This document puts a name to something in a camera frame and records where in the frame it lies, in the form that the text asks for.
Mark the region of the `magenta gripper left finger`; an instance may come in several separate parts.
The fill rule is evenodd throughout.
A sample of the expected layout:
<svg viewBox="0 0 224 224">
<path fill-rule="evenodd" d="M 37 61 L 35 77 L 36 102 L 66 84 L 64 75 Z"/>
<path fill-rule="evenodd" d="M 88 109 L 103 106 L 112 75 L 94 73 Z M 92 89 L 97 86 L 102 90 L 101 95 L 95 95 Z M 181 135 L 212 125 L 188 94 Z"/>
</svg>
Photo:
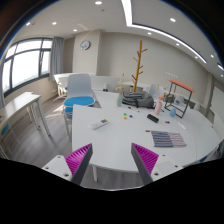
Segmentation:
<svg viewBox="0 0 224 224">
<path fill-rule="evenodd" d="M 74 184 L 79 185 L 81 183 L 92 154 L 92 145 L 87 144 L 65 157 L 65 161 L 72 173 L 71 181 Z"/>
</svg>

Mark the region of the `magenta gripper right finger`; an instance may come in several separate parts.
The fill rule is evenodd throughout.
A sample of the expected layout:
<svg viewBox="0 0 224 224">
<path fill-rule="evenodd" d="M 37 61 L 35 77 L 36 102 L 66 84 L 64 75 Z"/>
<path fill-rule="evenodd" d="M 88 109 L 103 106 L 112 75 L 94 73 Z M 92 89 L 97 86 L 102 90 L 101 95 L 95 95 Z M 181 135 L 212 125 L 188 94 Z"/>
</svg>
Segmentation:
<svg viewBox="0 0 224 224">
<path fill-rule="evenodd" d="M 151 177 L 151 173 L 159 155 L 136 143 L 131 144 L 131 154 L 138 168 L 143 184 L 147 185 L 152 183 L 153 179 Z"/>
</svg>

